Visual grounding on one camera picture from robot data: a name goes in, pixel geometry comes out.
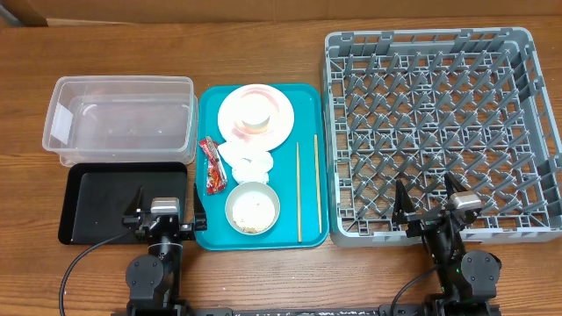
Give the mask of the red snack wrapper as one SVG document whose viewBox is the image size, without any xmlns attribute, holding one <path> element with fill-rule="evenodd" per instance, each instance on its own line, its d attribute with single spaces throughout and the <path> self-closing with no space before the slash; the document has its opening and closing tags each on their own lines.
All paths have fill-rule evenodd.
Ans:
<svg viewBox="0 0 562 316">
<path fill-rule="evenodd" d="M 206 191 L 209 195 L 222 192 L 227 187 L 227 174 L 218 151 L 218 143 L 205 136 L 199 146 L 207 158 Z"/>
</svg>

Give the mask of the white napkin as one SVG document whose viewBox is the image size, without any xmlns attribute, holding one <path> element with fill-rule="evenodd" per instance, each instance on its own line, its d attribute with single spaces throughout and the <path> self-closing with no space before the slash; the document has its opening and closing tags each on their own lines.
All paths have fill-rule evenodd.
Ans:
<svg viewBox="0 0 562 316">
<path fill-rule="evenodd" d="M 232 141 L 220 144 L 218 151 L 231 167 L 232 177 L 237 183 L 267 183 L 270 180 L 269 172 L 274 160 L 269 152 Z"/>
</svg>

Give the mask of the grey bowl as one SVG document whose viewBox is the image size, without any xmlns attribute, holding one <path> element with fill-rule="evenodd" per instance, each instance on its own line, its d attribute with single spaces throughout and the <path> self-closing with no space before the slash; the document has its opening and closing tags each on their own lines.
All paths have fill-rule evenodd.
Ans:
<svg viewBox="0 0 562 316">
<path fill-rule="evenodd" d="M 274 219 L 274 222 L 270 225 L 270 227 L 261 233 L 244 233 L 235 223 L 233 220 L 233 216 L 232 216 L 232 210 L 233 210 L 233 206 L 234 206 L 234 201 L 241 195 L 243 195 L 244 193 L 248 193 L 248 192 L 261 192 L 265 195 L 267 195 L 274 203 L 275 207 L 276 207 L 276 218 Z M 230 226 L 236 230 L 239 233 L 245 234 L 245 235 L 259 235 L 259 234 L 263 234 L 266 233 L 267 231 L 269 231 L 277 222 L 277 219 L 280 215 L 280 201 L 279 198 L 277 196 L 277 193 L 267 184 L 265 183 L 259 183 L 259 182 L 248 182 L 248 183 L 242 183 L 237 185 L 234 189 L 232 189 L 232 191 L 229 193 L 228 197 L 227 197 L 227 201 L 226 201 L 226 206 L 225 206 L 225 214 L 227 216 L 227 221 L 230 224 Z"/>
</svg>

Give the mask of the rice leftovers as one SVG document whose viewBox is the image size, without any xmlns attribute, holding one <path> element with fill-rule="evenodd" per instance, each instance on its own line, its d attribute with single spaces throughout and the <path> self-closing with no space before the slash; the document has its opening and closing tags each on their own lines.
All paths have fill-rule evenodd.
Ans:
<svg viewBox="0 0 562 316">
<path fill-rule="evenodd" d="M 274 222 L 276 207 L 267 195 L 248 192 L 234 201 L 232 216 L 234 223 L 244 233 L 261 233 Z"/>
</svg>

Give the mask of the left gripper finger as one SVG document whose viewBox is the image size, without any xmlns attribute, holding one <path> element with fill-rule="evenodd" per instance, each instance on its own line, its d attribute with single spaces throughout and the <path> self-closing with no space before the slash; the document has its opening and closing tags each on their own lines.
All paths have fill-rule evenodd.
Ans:
<svg viewBox="0 0 562 316">
<path fill-rule="evenodd" d="M 206 223 L 206 213 L 205 208 L 202 205 L 200 200 L 197 185 L 193 185 L 193 211 L 194 211 L 194 219 L 196 224 L 205 224 Z"/>
<path fill-rule="evenodd" d="M 135 214 L 137 214 L 138 212 L 141 211 L 142 192 L 143 192 L 143 188 L 140 186 L 138 188 L 138 190 L 136 191 L 132 202 L 126 208 L 126 210 L 124 212 L 125 216 L 133 216 L 133 215 L 135 215 Z"/>
</svg>

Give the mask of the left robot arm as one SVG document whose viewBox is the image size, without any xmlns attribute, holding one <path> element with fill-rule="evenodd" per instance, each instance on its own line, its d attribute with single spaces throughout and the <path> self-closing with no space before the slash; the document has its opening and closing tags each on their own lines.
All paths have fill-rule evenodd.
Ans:
<svg viewBox="0 0 562 316">
<path fill-rule="evenodd" d="M 196 198 L 194 220 L 184 223 L 178 198 L 156 197 L 150 208 L 143 210 L 142 194 L 139 188 L 122 217 L 122 225 L 148 244 L 148 252 L 126 268 L 130 290 L 126 315 L 194 315 L 187 301 L 180 298 L 183 243 L 194 241 L 197 231 L 207 229 L 205 209 Z"/>
</svg>

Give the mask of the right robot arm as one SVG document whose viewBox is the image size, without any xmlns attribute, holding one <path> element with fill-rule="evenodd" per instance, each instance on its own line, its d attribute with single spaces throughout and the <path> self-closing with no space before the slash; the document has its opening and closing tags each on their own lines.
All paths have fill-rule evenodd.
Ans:
<svg viewBox="0 0 562 316">
<path fill-rule="evenodd" d="M 501 260 L 489 252 L 465 249 L 460 232 L 482 211 L 482 201 L 450 172 L 444 175 L 447 203 L 419 214 L 402 181 L 396 182 L 392 222 L 407 227 L 408 238 L 420 237 L 434 267 L 404 285 L 393 298 L 391 315 L 499 315 L 490 305 L 497 295 Z M 441 292 L 429 294 L 416 307 L 399 307 L 403 293 L 418 281 L 436 273 Z"/>
</svg>

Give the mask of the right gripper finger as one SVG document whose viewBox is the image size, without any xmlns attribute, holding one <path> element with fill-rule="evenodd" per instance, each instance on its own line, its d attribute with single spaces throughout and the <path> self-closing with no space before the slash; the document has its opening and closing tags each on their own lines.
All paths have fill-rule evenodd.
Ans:
<svg viewBox="0 0 562 316">
<path fill-rule="evenodd" d="M 412 203 L 411 198 L 401 180 L 396 181 L 393 213 L 395 215 L 415 213 L 414 204 Z"/>
<path fill-rule="evenodd" d="M 457 180 L 456 177 L 451 172 L 447 172 L 444 176 L 444 184 L 448 196 L 452 196 L 455 193 L 468 191 L 461 182 Z"/>
</svg>

